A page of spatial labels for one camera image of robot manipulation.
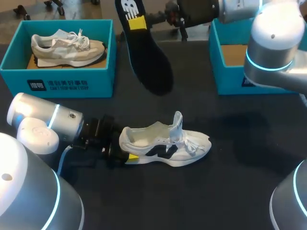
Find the new balance logo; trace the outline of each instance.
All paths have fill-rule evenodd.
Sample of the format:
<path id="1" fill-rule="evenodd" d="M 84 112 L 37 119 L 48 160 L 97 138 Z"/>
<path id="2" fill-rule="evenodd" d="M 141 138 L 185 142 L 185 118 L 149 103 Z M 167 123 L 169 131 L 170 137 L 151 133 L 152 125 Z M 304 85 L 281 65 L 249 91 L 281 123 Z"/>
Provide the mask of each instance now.
<path id="1" fill-rule="evenodd" d="M 177 150 L 178 147 L 176 145 L 172 145 L 172 147 L 170 147 L 168 151 L 166 151 L 166 145 L 156 145 L 148 153 L 146 153 L 146 156 L 152 157 L 157 155 L 161 158 L 170 159 L 174 155 L 174 153 L 177 152 Z"/>
<path id="2" fill-rule="evenodd" d="M 127 20 L 138 17 L 139 9 L 134 0 L 121 0 L 121 6 L 124 12 L 126 12 Z"/>

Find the cable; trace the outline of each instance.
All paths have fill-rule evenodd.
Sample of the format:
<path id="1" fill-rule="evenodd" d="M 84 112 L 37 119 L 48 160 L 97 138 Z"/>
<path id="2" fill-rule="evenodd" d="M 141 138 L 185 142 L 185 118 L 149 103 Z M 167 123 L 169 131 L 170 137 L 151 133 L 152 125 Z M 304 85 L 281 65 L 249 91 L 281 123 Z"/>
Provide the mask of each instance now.
<path id="1" fill-rule="evenodd" d="M 302 99 L 304 105 L 307 107 L 307 99 L 306 99 L 306 96 L 303 95 L 303 94 L 300 94 L 299 96 L 301 97 L 301 99 Z"/>
<path id="2" fill-rule="evenodd" d="M 64 158 L 66 156 L 66 153 L 72 149 L 72 146 L 69 145 L 66 147 L 66 149 L 63 151 L 61 159 L 59 161 L 59 168 L 58 168 L 58 175 L 61 176 L 61 171 L 62 171 L 62 167 L 63 167 L 63 162 L 64 162 Z"/>

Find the shoe tongue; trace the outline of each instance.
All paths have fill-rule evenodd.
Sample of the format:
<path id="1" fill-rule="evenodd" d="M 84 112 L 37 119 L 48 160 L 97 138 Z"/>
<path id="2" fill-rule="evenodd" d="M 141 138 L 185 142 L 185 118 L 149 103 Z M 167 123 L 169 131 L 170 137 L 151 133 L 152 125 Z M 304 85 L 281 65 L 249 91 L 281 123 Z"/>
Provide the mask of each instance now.
<path id="1" fill-rule="evenodd" d="M 182 135 L 182 114 L 177 111 L 174 116 L 174 122 L 169 130 L 169 138 L 172 141 L 178 141 Z"/>
<path id="2" fill-rule="evenodd" d="M 68 38 L 68 35 L 69 35 L 69 33 L 65 32 L 63 30 L 60 30 L 60 29 L 58 31 L 56 31 L 56 33 L 54 34 L 54 36 L 57 36 L 60 39 L 66 39 L 66 38 Z"/>

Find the beige sneaker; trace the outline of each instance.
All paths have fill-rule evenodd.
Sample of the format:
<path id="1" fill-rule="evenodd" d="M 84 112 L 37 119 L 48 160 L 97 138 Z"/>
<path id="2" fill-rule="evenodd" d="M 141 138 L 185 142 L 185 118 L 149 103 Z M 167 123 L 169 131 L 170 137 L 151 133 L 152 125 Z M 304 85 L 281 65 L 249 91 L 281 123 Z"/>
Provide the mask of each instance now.
<path id="1" fill-rule="evenodd" d="M 31 46 L 38 67 L 70 65 L 87 66 L 102 57 L 105 45 L 100 41 L 89 40 L 82 36 L 82 30 L 67 33 L 58 30 L 50 37 L 32 36 Z"/>

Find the black n logo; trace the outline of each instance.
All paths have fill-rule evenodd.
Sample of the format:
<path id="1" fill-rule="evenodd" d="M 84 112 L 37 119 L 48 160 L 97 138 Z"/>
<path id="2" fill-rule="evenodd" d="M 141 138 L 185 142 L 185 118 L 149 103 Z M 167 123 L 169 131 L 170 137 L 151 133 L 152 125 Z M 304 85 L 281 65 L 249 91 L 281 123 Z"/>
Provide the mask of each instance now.
<path id="1" fill-rule="evenodd" d="M 170 159 L 177 150 L 178 150 L 178 147 L 176 145 L 172 145 L 172 147 L 170 147 L 168 151 L 166 151 L 166 145 L 156 145 L 145 155 L 147 157 L 158 155 L 158 157 Z"/>

